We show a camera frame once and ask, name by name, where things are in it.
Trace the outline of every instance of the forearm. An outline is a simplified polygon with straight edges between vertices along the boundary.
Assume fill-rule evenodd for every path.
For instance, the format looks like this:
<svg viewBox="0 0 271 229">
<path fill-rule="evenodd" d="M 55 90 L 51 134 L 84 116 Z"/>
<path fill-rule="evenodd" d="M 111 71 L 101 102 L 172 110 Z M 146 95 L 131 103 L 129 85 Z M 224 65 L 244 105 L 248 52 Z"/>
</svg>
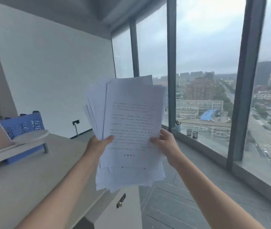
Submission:
<svg viewBox="0 0 271 229">
<path fill-rule="evenodd" d="M 251 215 L 215 186 L 181 152 L 173 166 L 213 229 L 263 229 Z"/>
<path fill-rule="evenodd" d="M 97 162 L 84 155 L 64 179 L 25 217 L 16 229 L 61 229 L 69 216 Z"/>
</svg>

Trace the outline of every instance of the drawer handle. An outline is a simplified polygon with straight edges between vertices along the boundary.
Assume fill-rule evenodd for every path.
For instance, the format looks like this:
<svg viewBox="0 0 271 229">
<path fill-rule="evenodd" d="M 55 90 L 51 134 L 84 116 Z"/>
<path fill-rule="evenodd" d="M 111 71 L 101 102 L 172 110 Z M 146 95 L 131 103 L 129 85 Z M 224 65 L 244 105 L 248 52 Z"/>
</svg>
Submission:
<svg viewBox="0 0 271 229">
<path fill-rule="evenodd" d="M 125 198 L 126 198 L 126 194 L 123 194 L 123 196 L 121 197 L 121 199 L 117 203 L 117 208 L 122 207 L 122 203 Z"/>
</svg>

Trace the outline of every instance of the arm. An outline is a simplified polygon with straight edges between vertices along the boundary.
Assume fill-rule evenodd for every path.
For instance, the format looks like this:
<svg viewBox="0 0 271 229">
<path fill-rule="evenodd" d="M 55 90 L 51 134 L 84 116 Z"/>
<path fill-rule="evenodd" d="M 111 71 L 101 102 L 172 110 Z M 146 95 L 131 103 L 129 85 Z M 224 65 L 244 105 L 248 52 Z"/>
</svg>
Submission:
<svg viewBox="0 0 271 229">
<path fill-rule="evenodd" d="M 167 157 L 213 229 L 264 229 L 241 206 L 215 186 L 179 149 L 174 136 L 161 129 L 151 142 Z"/>
<path fill-rule="evenodd" d="M 19 223 L 15 229 L 63 229 L 90 177 L 113 136 L 99 141 L 92 137 L 84 155 L 62 181 Z"/>
</svg>

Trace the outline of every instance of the electrical outlet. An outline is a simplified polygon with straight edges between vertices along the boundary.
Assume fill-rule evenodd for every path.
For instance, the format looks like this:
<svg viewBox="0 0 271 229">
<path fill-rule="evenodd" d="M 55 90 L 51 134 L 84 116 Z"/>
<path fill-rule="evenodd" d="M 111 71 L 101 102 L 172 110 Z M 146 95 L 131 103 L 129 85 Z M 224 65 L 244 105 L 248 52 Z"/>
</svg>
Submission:
<svg viewBox="0 0 271 229">
<path fill-rule="evenodd" d="M 72 124 L 73 124 L 73 125 L 79 124 L 79 120 L 73 121 Z"/>
</svg>

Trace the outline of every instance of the hand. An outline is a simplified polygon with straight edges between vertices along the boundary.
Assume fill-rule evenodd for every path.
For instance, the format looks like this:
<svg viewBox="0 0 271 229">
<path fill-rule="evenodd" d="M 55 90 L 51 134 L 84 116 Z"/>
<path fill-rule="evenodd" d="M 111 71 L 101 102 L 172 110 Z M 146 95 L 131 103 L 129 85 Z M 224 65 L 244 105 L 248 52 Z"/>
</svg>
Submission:
<svg viewBox="0 0 271 229">
<path fill-rule="evenodd" d="M 167 157 L 171 166 L 173 166 L 174 160 L 182 154 L 174 135 L 163 128 L 160 130 L 160 139 L 151 137 L 150 141 Z"/>
<path fill-rule="evenodd" d="M 100 156 L 105 151 L 106 146 L 109 145 L 113 139 L 113 135 L 110 135 L 104 140 L 99 140 L 96 136 L 91 137 L 83 156 L 89 155 L 92 156 L 94 160 L 99 160 Z"/>
</svg>

